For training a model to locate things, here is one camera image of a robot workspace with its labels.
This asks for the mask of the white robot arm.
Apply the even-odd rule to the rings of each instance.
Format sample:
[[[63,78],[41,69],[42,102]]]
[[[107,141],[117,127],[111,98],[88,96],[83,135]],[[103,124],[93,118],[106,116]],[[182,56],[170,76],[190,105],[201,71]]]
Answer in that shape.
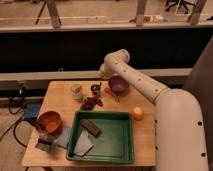
[[[135,70],[129,60],[125,49],[107,54],[100,76],[118,74],[155,105],[156,171],[209,171],[198,100],[186,90],[171,89]]]

